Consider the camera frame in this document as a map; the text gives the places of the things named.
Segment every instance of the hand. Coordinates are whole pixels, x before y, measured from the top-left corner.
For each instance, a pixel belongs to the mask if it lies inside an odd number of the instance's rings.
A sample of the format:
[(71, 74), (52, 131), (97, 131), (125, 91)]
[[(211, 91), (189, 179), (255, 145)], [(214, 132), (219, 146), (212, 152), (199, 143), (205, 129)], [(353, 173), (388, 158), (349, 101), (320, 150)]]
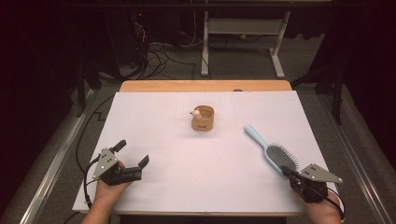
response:
[[(120, 167), (123, 169), (125, 165), (120, 161)], [(115, 186), (109, 186), (102, 180), (97, 181), (95, 199), (91, 210), (84, 217), (81, 223), (101, 224), (107, 223), (111, 212), (122, 193), (132, 184), (132, 182), (122, 183)]]
[[(340, 224), (341, 217), (338, 213), (337, 208), (331, 203), (323, 200), (320, 203), (306, 203), (300, 195), (294, 190), (292, 190), (294, 196), (296, 196), (300, 202), (305, 206), (306, 214), (315, 224)], [(340, 204), (338, 197), (329, 191), (328, 198), (333, 202)]]

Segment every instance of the dark background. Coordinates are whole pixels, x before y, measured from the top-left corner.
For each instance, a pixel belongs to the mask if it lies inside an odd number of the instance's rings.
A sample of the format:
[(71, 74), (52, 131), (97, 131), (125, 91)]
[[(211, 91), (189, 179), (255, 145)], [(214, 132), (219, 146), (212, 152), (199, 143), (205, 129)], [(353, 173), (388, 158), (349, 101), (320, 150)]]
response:
[[(177, 0), (161, 1), (177, 3)], [(25, 175), (68, 113), (69, 94), (77, 85), (81, 64), (120, 75), (120, 63), (139, 62), (134, 31), (127, 13), (65, 13), (59, 1), (2, 1), (0, 5), (0, 65), (2, 154), (7, 181), (0, 195), (3, 214)], [(217, 17), (271, 17), (278, 10), (243, 13), (211, 12)], [(187, 12), (145, 12), (150, 37), (174, 45), (180, 31), (193, 34)], [(202, 36), (203, 13), (197, 13), (197, 35)], [(396, 20), (391, 5), (369, 10), (294, 10), (286, 37), (326, 34), (312, 70), (341, 59), (344, 81), (376, 141), (395, 167), (396, 86), (394, 72)], [(321, 74), (310, 81), (320, 82)]]

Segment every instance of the wooden table edge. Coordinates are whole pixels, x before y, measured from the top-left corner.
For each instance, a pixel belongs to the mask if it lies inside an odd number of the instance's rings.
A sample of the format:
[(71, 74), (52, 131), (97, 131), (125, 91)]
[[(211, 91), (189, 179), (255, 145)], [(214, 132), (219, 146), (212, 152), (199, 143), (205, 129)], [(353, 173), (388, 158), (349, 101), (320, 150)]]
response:
[(128, 80), (120, 92), (128, 91), (291, 91), (286, 80)]

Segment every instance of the light blue hairbrush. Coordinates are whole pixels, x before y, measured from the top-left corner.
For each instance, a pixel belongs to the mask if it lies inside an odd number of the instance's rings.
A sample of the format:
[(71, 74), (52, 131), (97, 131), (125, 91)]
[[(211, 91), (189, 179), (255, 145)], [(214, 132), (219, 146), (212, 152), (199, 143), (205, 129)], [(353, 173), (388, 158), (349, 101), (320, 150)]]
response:
[(264, 149), (264, 157), (270, 162), (270, 164), (281, 174), (281, 166), (287, 166), (293, 171), (297, 171), (298, 162), (295, 157), (288, 152), (280, 144), (268, 145), (259, 133), (249, 124), (245, 127), (245, 132), (253, 138), (259, 145)]

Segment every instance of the table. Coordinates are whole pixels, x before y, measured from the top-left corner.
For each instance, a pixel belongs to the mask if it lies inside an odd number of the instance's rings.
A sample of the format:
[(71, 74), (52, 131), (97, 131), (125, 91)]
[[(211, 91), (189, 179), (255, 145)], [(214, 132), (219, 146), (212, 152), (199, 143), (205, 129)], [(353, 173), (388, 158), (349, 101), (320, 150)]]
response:
[[(216, 111), (214, 129), (207, 133), (190, 128), (189, 110), (200, 103), (210, 103)], [(242, 106), (226, 112), (235, 105)], [(246, 110), (252, 106), (258, 110)], [(264, 161), (260, 147), (243, 132), (247, 122), (269, 142), (298, 148), (290, 151), (303, 168), (315, 162), (327, 169), (298, 96), (285, 80), (124, 82), (94, 156), (126, 139), (127, 146), (116, 156), (132, 167), (149, 154), (150, 163), (143, 179), (125, 191), (115, 213), (273, 217), (277, 222), (303, 215), (289, 181)], [(89, 185), (91, 197), (94, 188)], [(88, 210), (82, 190), (73, 209)]]

